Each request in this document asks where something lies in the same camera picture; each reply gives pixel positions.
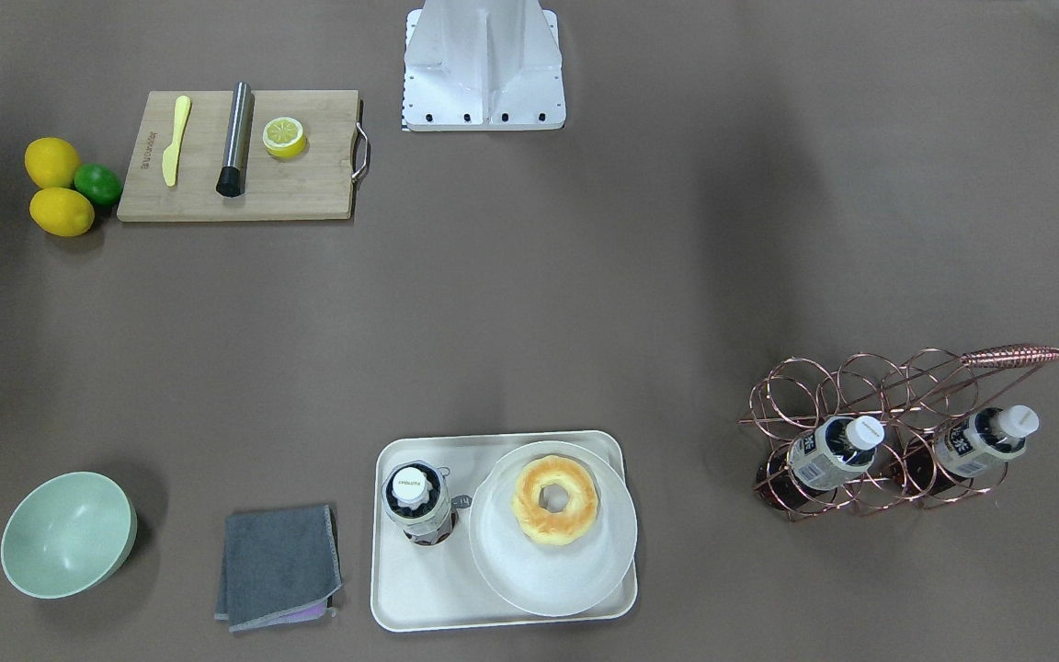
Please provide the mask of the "grey folded cloth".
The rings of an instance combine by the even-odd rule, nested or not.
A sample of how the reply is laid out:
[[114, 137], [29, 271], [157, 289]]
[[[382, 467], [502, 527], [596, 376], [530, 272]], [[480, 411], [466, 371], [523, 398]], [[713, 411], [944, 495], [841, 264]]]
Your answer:
[[327, 504], [262, 509], [225, 519], [214, 618], [230, 632], [319, 620], [342, 587]]

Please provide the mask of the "wooden cutting board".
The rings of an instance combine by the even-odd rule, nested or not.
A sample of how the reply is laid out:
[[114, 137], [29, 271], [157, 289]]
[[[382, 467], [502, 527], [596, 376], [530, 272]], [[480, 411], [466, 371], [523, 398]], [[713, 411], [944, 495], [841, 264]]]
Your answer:
[[[177, 91], [152, 91], [136, 133], [116, 217], [124, 223], [347, 221], [358, 160], [369, 154], [359, 131], [357, 89], [254, 89], [248, 122], [243, 193], [217, 191], [227, 151], [233, 92], [189, 91], [192, 100], [174, 186], [163, 177], [163, 154], [173, 138]], [[277, 117], [302, 123], [306, 150], [281, 160], [266, 150], [262, 130]]]

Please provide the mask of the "tea bottle rack slot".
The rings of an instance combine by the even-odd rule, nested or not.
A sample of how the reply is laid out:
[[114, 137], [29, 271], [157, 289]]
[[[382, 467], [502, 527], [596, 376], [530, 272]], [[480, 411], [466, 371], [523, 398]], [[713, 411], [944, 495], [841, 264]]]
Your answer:
[[436, 545], [455, 525], [452, 495], [438, 468], [429, 462], [403, 462], [382, 483], [385, 515], [416, 545]]
[[787, 466], [806, 489], [832, 491], [870, 469], [884, 439], [885, 428], [877, 418], [831, 417], [794, 441]]
[[934, 455], [947, 473], [975, 478], [1024, 455], [1027, 439], [1040, 427], [1039, 415], [1026, 405], [985, 407], [937, 440]]

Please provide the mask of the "half lemon slice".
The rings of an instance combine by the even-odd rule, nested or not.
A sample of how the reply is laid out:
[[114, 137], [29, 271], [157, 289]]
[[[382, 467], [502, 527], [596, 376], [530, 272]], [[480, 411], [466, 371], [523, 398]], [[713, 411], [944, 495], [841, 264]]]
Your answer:
[[294, 158], [306, 150], [308, 137], [302, 122], [292, 117], [276, 117], [262, 129], [262, 145], [281, 160]]

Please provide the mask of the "cream serving tray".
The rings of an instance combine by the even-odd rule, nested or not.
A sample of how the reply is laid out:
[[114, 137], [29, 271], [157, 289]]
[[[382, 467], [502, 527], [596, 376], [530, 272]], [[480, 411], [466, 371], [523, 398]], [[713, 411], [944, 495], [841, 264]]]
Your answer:
[[[636, 600], [635, 562], [617, 590], [596, 607], [563, 618], [519, 611], [482, 578], [470, 545], [473, 496], [495, 463], [522, 445], [548, 439], [570, 441], [609, 462], [626, 483], [618, 441], [602, 430], [495, 433], [397, 439], [380, 452], [375, 476], [370, 607], [375, 621], [392, 632], [499, 627], [533, 622], [618, 619]], [[445, 475], [455, 525], [436, 545], [416, 545], [385, 515], [382, 483], [403, 462], [429, 462]]]

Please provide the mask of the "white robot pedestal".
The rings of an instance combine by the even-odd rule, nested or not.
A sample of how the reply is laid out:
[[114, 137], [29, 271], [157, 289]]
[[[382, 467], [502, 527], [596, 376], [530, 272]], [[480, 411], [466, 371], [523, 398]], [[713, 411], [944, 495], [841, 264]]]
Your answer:
[[558, 18], [538, 1], [426, 1], [403, 25], [403, 130], [564, 126]]

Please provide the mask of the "yellow plastic knife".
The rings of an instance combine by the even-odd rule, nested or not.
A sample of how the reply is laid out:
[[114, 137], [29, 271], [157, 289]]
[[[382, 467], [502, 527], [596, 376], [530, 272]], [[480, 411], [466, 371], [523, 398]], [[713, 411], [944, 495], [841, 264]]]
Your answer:
[[170, 131], [170, 143], [161, 155], [161, 176], [167, 187], [177, 185], [179, 177], [179, 158], [182, 147], [182, 139], [185, 137], [186, 126], [189, 126], [189, 114], [192, 110], [192, 99], [180, 94], [174, 100], [174, 117]]

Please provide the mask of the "yellow lemon near board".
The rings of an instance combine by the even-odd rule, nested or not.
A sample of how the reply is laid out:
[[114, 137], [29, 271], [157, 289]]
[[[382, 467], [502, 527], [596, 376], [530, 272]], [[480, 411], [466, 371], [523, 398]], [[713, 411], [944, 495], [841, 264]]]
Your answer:
[[92, 202], [69, 187], [41, 189], [34, 193], [28, 210], [35, 223], [56, 237], [79, 237], [96, 219]]

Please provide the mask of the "green lime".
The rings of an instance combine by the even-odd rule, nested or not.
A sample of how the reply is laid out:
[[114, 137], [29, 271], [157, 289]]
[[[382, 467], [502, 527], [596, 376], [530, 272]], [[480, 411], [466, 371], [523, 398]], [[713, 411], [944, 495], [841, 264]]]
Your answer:
[[100, 207], [116, 205], [123, 191], [120, 177], [98, 163], [80, 164], [73, 175], [73, 187]]

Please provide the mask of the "tea bottle front rack slot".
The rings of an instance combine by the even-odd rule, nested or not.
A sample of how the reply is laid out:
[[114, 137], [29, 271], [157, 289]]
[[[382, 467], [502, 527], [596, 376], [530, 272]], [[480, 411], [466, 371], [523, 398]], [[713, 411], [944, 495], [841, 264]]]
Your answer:
[[806, 489], [832, 491], [870, 469], [884, 439], [885, 428], [877, 418], [831, 417], [794, 441], [787, 466]]

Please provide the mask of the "glazed donut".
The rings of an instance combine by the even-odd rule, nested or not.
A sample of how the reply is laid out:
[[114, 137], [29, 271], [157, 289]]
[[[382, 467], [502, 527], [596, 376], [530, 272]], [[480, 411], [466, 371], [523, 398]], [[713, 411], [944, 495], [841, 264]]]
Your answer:
[[514, 483], [511, 512], [534, 543], [568, 545], [587, 535], [599, 515], [592, 476], [570, 457], [535, 458]]

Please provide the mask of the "tea bottle top rack slot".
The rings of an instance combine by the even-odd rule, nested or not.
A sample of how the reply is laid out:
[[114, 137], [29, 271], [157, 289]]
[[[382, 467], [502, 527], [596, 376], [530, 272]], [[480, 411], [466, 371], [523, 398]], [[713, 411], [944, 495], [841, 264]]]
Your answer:
[[937, 440], [934, 455], [947, 473], [975, 478], [1024, 455], [1027, 439], [1040, 427], [1039, 415], [1026, 405], [985, 407]]

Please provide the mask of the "mint green bowl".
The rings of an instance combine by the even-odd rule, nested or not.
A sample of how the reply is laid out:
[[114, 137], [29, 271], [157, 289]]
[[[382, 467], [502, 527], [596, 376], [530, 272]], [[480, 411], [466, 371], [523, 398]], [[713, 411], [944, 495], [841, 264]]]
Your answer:
[[113, 479], [72, 471], [48, 479], [14, 508], [0, 543], [12, 586], [62, 600], [105, 582], [134, 545], [136, 511]]

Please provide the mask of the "yellow lemon far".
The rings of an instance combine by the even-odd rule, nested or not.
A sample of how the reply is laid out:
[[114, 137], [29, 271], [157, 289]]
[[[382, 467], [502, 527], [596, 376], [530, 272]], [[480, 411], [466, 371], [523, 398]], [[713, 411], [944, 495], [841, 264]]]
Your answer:
[[42, 137], [26, 146], [24, 163], [30, 180], [40, 189], [73, 187], [83, 160], [67, 140]]

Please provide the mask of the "white round plate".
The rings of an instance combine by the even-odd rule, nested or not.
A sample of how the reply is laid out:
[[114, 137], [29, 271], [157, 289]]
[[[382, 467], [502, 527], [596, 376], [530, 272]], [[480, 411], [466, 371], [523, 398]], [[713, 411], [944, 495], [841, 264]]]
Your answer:
[[[592, 527], [566, 545], [531, 540], [511, 506], [517, 475], [550, 455], [584, 466], [599, 497]], [[570, 441], [533, 441], [506, 453], [473, 496], [470, 545], [482, 578], [514, 608], [542, 618], [588, 611], [612, 595], [633, 568], [636, 533], [635, 505], [621, 475]]]

